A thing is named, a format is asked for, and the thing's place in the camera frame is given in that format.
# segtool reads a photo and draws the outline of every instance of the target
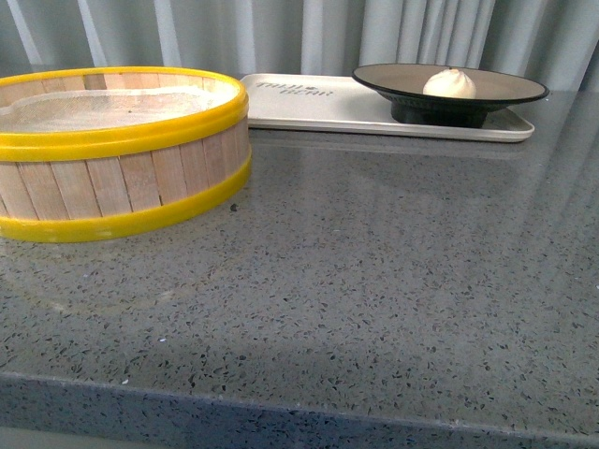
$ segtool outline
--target gray countertop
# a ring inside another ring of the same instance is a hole
[[[0,239],[0,425],[200,447],[175,400],[279,447],[328,441],[295,413],[354,429],[329,447],[599,447],[599,97],[517,111],[520,144],[252,130],[249,183],[188,222]],[[170,421],[114,430],[128,395]]]

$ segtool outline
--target white curtain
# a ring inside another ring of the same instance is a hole
[[[0,0],[0,66],[347,76],[421,63],[599,92],[597,0]]]

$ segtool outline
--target rectangular tray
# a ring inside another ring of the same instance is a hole
[[[241,82],[253,128],[492,142],[521,142],[534,131],[510,109],[490,113],[480,129],[398,123],[388,100],[349,77],[253,74]]]

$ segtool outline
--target wooden slat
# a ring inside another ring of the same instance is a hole
[[[225,180],[225,166],[223,164],[223,155],[221,153],[221,136],[215,134],[202,140],[204,146],[204,158],[206,159],[206,169],[208,170],[208,181],[210,186],[214,186]]]
[[[51,167],[71,219],[102,216],[85,161],[52,162]]]
[[[187,75],[174,75],[173,86],[196,86],[202,87],[202,78],[188,77]]]
[[[83,77],[66,77],[63,78],[63,84],[66,91],[84,91],[85,83]]]
[[[237,140],[237,163],[238,167],[241,167],[241,164],[245,162],[250,151],[247,116],[235,125],[235,138]]]
[[[63,83],[62,78],[50,78],[47,80],[42,80],[41,83],[44,86],[44,91],[46,91],[47,94],[65,91],[65,84]]]
[[[190,196],[210,187],[201,140],[180,145],[187,194]]]
[[[0,162],[0,196],[12,218],[36,220],[37,214],[17,164]]]
[[[21,98],[45,94],[44,86],[41,80],[20,82],[19,84],[10,84],[2,88],[5,104],[2,106],[10,106],[15,101]]]
[[[170,75],[169,73],[159,73],[158,74],[158,83],[160,87],[171,87],[178,86],[177,78],[175,75]]]
[[[67,220],[63,197],[50,164],[21,162],[19,170],[40,220]]]
[[[218,82],[214,78],[204,78],[199,87],[203,87],[203,89],[207,92],[218,92]]]
[[[156,73],[123,73],[124,86],[127,89],[155,89],[160,87]]]
[[[223,155],[223,166],[226,176],[229,177],[235,173],[239,167],[237,156],[237,141],[235,139],[235,127],[231,126],[222,133],[221,136],[221,154]]]
[[[187,187],[179,147],[156,150],[152,152],[152,159],[162,204],[185,198]]]
[[[139,81],[141,89],[156,89],[160,87],[160,80],[157,73],[140,73]]]
[[[83,76],[83,84],[85,84],[86,91],[105,91],[106,90],[106,81],[104,80],[104,75],[101,73],[93,74],[93,75],[84,75]]]
[[[102,216],[131,211],[123,172],[116,157],[87,161],[87,169],[94,185],[95,199]]]
[[[158,181],[153,171],[152,155],[148,152],[121,156],[121,169],[133,210],[160,206]]]
[[[2,196],[0,196],[0,217],[8,217],[8,210],[7,207],[4,205]]]
[[[104,81],[106,82],[107,89],[124,89],[123,74],[121,73],[106,73],[104,75]]]

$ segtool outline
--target yellow rim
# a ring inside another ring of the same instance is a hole
[[[237,95],[219,107],[154,123],[58,133],[0,133],[0,161],[72,161],[147,152],[217,134],[241,121],[249,108],[241,82],[227,75],[178,67],[98,67],[32,73],[0,80],[0,87],[35,80],[105,73],[156,73],[212,78],[232,84]]]
[[[223,182],[174,203],[110,217],[84,220],[19,220],[0,217],[0,236],[10,239],[69,243],[116,239],[188,220],[227,200],[250,177],[252,154]]]

